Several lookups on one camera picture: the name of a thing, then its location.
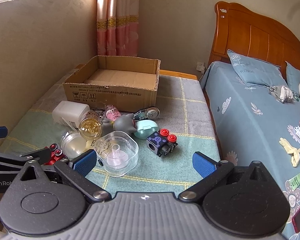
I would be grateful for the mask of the clear round plastic jar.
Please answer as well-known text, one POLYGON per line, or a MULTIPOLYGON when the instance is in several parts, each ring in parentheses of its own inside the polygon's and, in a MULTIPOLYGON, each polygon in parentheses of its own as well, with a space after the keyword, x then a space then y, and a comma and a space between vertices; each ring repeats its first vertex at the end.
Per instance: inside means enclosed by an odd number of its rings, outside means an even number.
POLYGON ((86 143, 78 132, 66 132, 61 139, 61 149, 68 159, 75 159, 85 151, 86 143))

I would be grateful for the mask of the pink bottle keychain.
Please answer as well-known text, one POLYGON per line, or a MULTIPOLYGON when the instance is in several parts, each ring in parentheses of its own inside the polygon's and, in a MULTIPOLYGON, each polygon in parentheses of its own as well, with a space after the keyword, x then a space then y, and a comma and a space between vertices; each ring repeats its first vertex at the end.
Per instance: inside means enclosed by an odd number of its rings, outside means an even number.
POLYGON ((121 113, 115 106, 107 105, 105 107, 105 115, 106 115, 107 119, 109 119, 111 121, 115 121, 121 116, 121 113))

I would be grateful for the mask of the white plastic bottle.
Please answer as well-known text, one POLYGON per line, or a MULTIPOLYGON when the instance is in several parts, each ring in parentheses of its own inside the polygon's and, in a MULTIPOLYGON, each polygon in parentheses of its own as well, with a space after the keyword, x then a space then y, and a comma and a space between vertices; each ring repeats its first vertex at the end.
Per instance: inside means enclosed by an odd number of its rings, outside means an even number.
POLYGON ((61 101, 52 111, 52 118, 58 124, 70 124, 78 128, 83 116, 90 111, 87 104, 72 101, 61 101))

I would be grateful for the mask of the grey cat figurine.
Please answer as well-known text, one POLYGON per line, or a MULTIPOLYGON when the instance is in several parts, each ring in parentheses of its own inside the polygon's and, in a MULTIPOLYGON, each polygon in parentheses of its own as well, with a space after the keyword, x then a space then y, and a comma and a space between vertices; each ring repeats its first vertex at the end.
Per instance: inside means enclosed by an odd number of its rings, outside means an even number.
POLYGON ((125 132, 128 135, 132 135, 133 133, 137 132, 133 113, 122 115, 115 121, 103 116, 101 121, 101 136, 105 136, 113 131, 125 132))

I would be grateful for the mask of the gold capsule jar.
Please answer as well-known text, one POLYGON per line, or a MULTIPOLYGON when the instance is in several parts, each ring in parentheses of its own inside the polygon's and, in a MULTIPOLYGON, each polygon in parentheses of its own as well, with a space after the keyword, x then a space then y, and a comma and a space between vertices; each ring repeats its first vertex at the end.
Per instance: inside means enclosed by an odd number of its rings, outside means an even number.
POLYGON ((99 138, 102 134, 101 118, 95 111, 89 110, 83 115, 79 123, 78 131, 86 140, 99 138))

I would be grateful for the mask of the wall power socket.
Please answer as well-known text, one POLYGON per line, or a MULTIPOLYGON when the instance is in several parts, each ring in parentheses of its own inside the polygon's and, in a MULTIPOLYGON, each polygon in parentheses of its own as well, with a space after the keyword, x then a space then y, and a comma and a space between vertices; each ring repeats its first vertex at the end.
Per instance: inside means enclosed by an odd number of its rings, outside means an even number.
POLYGON ((202 74, 205 73, 205 62, 197 62, 196 70, 201 72, 202 74))

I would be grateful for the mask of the yellow glove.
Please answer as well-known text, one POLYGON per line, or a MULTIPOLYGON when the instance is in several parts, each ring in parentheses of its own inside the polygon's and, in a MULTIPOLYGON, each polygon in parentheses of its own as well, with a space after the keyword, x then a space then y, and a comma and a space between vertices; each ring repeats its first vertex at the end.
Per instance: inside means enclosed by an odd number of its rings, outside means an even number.
POLYGON ((285 138, 280 138, 279 143, 290 155, 292 166, 297 167, 300 162, 300 148, 293 147, 285 138))

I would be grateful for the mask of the crumpled grey cloth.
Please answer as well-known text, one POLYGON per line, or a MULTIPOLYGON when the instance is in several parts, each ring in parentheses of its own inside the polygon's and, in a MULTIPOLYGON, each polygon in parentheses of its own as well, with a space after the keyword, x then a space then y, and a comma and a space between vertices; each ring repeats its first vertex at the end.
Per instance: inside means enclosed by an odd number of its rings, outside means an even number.
POLYGON ((287 86, 271 86, 269 87, 268 92, 280 103, 293 103, 299 101, 296 93, 287 86))

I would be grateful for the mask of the clear square plastic container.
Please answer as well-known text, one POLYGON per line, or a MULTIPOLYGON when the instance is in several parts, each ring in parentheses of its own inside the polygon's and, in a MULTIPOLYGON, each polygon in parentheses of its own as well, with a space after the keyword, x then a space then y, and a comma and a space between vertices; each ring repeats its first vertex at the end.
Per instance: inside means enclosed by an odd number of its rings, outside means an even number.
POLYGON ((97 161, 106 174, 117 178, 124 176, 138 164, 139 146, 127 133, 111 132, 95 142, 97 161))

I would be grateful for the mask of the black cube toy red buttons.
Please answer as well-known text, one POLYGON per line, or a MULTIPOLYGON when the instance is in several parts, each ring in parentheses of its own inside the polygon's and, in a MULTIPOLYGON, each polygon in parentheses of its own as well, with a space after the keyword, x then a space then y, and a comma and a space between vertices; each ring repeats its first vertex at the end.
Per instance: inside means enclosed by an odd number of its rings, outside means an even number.
POLYGON ((146 141, 147 147, 159 157, 166 156, 178 146, 177 136, 165 128, 153 132, 146 141))

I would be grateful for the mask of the blue pillow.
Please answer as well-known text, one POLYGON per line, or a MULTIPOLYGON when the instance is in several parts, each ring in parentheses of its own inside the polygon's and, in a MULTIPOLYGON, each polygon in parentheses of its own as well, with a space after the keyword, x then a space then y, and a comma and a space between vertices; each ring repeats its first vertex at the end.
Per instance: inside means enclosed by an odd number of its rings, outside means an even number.
POLYGON ((230 49, 227 50, 227 54, 234 71, 246 84, 266 87, 287 86, 278 66, 241 55, 230 49))
POLYGON ((296 92, 296 94, 299 94, 300 70, 294 68, 288 62, 286 67, 286 78, 289 88, 293 92, 296 92))

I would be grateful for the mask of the green tube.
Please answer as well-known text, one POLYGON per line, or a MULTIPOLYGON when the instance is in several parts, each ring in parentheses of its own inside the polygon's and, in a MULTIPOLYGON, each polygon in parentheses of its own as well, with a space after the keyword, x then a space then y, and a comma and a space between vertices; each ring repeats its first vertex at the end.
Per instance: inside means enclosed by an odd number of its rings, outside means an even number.
POLYGON ((300 186, 300 173, 291 178, 289 181, 290 188, 294 191, 300 186))

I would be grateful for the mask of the correction tape dispenser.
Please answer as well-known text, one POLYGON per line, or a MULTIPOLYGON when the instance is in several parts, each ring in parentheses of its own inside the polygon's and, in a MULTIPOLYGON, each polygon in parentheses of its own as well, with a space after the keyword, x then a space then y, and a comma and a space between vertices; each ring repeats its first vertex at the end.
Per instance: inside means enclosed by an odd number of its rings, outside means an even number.
POLYGON ((144 108, 133 114, 133 119, 140 120, 155 120, 160 115, 160 111, 157 107, 144 108))

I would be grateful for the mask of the pink curtain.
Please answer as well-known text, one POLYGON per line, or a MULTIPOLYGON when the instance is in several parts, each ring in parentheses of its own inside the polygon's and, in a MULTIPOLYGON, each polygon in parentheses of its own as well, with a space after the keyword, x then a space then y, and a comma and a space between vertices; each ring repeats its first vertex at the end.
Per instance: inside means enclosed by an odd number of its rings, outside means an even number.
POLYGON ((97 53, 138 54, 139 0, 97 0, 97 53))

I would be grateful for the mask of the red toy car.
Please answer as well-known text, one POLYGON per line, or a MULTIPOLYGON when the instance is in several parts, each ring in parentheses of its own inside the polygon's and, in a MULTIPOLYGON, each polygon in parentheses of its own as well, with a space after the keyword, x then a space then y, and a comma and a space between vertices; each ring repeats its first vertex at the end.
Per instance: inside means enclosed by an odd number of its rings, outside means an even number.
POLYGON ((63 150, 58 147, 56 143, 53 143, 49 146, 51 157, 48 162, 45 163, 45 165, 53 165, 55 162, 65 158, 66 156, 63 153, 63 150))

